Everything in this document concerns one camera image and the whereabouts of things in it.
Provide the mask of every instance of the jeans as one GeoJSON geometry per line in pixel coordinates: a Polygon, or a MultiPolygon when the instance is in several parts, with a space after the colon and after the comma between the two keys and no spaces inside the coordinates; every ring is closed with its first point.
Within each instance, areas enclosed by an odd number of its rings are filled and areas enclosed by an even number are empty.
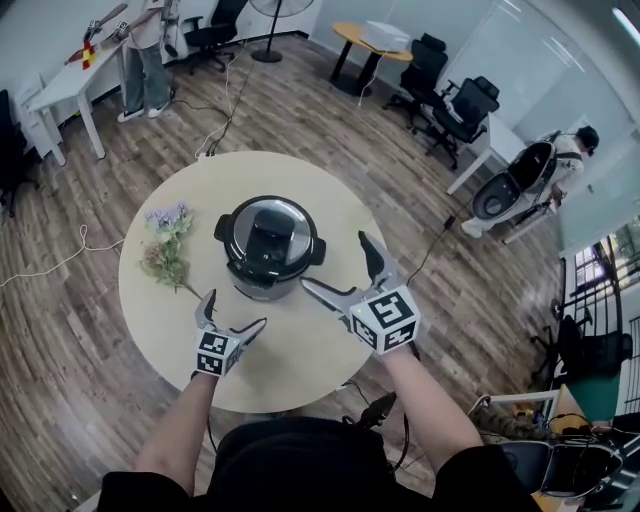
{"type": "Polygon", "coordinates": [[[169,101],[169,85],[162,65],[160,43],[144,50],[129,48],[127,51],[127,99],[125,109],[128,112],[137,112],[143,108],[145,88],[151,108],[160,109],[169,101]]]}

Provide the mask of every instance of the standing fan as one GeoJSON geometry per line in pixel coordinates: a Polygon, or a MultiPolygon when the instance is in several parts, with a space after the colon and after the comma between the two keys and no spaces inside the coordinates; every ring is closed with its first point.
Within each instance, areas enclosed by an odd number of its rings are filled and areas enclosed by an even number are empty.
{"type": "Polygon", "coordinates": [[[282,54],[271,50],[271,42],[273,41],[273,33],[276,30],[278,18],[287,18],[300,14],[309,7],[313,0],[249,0],[253,8],[265,16],[273,17],[273,25],[271,25],[271,33],[269,34],[269,42],[266,50],[256,50],[251,54],[254,60],[259,62],[279,62],[282,60],[282,54]]]}

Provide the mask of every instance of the pressure cooker lid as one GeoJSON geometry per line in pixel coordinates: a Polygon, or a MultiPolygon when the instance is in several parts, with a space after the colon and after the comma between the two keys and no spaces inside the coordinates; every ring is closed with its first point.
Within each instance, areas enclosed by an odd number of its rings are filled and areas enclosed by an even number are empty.
{"type": "Polygon", "coordinates": [[[312,229],[306,212],[283,198],[257,199],[234,215],[235,257],[288,267],[309,256],[312,229]]]}

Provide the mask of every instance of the black cable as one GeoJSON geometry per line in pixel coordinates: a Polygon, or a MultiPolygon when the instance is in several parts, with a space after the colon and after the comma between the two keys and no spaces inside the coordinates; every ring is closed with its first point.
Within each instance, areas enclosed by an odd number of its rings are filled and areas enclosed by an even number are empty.
{"type": "Polygon", "coordinates": [[[409,451],[409,439],[411,437],[411,432],[409,430],[409,418],[407,418],[406,414],[404,415],[402,421],[404,423],[404,445],[402,446],[402,455],[400,455],[400,459],[398,460],[398,462],[396,462],[396,465],[393,466],[393,469],[391,470],[394,473],[398,471],[398,469],[400,469],[400,466],[404,462],[404,459],[407,457],[407,452],[409,451]]]}
{"type": "Polygon", "coordinates": [[[209,416],[207,416],[207,432],[209,432],[209,441],[211,441],[213,451],[218,455],[218,448],[216,447],[216,443],[213,441],[213,435],[211,434],[211,422],[209,421],[209,416]]]}
{"type": "Polygon", "coordinates": [[[349,384],[351,386],[355,386],[356,389],[358,390],[358,393],[360,393],[360,396],[362,397],[362,399],[367,403],[367,405],[371,405],[371,403],[369,402],[369,400],[367,400],[367,397],[364,396],[364,393],[362,392],[362,389],[360,389],[359,384],[355,381],[355,380],[348,380],[345,384],[349,384]]]}
{"type": "Polygon", "coordinates": [[[415,272],[413,274],[411,274],[409,276],[409,279],[407,279],[407,286],[409,286],[411,284],[411,280],[416,277],[420,271],[424,268],[424,266],[427,263],[427,260],[429,259],[429,256],[431,256],[431,253],[433,252],[433,250],[435,249],[436,245],[438,245],[438,242],[440,241],[440,239],[442,238],[442,236],[448,231],[447,228],[444,228],[442,231],[440,231],[440,233],[438,233],[438,236],[436,236],[435,240],[433,242],[431,242],[431,245],[429,246],[429,249],[427,249],[427,254],[424,255],[424,258],[422,259],[422,263],[420,263],[420,266],[415,270],[415,272]]]}
{"type": "Polygon", "coordinates": [[[255,63],[256,63],[255,60],[251,61],[251,66],[249,67],[249,71],[247,72],[247,75],[244,77],[244,83],[242,84],[242,88],[240,89],[240,93],[238,94],[238,98],[236,99],[236,103],[233,106],[233,109],[231,110],[231,116],[229,117],[229,120],[227,121],[227,124],[224,127],[224,131],[222,132],[222,135],[217,140],[211,142],[211,144],[209,145],[209,148],[207,149],[207,152],[205,153],[206,156],[214,156],[216,154],[218,145],[227,134],[227,130],[229,129],[229,126],[233,122],[233,115],[235,114],[236,108],[238,108],[238,104],[242,99],[242,94],[244,93],[244,89],[247,87],[247,83],[249,82],[249,77],[251,76],[251,72],[253,71],[253,66],[255,65],[255,63]]]}
{"type": "Polygon", "coordinates": [[[449,216],[449,218],[445,221],[444,227],[442,228],[442,231],[440,231],[440,233],[438,233],[438,235],[436,236],[435,240],[433,242],[431,242],[431,245],[429,246],[429,249],[427,249],[427,254],[425,254],[425,256],[424,256],[424,258],[422,260],[422,263],[420,263],[420,266],[415,270],[415,272],[413,274],[411,274],[409,276],[409,279],[407,279],[407,284],[406,284],[407,287],[411,283],[411,280],[414,277],[416,277],[420,273],[420,271],[424,268],[424,266],[427,263],[427,260],[429,259],[429,256],[431,256],[431,253],[433,252],[433,250],[438,245],[438,242],[440,242],[440,240],[442,239],[444,234],[453,227],[453,225],[456,222],[456,219],[457,219],[458,215],[460,215],[464,210],[466,210],[467,206],[469,206],[471,201],[473,201],[473,197],[471,199],[469,199],[469,201],[467,201],[464,205],[462,205],[462,207],[454,215],[449,216]]]}

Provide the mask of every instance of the white shirt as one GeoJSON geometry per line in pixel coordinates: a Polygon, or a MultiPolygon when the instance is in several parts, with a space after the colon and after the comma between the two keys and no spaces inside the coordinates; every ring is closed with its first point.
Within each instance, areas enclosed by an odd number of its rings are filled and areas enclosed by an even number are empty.
{"type": "Polygon", "coordinates": [[[163,0],[129,0],[127,14],[129,15],[130,23],[147,11],[155,11],[151,19],[131,31],[127,38],[127,46],[129,48],[144,50],[160,42],[162,39],[161,18],[163,5],[163,0]]]}
{"type": "MultiPolygon", "coordinates": [[[[562,153],[580,153],[580,148],[576,144],[573,135],[560,135],[553,145],[556,148],[556,154],[562,153]]],[[[556,185],[563,192],[569,193],[573,185],[584,171],[584,163],[578,158],[558,158],[556,172],[553,173],[549,185],[556,185]]]]}

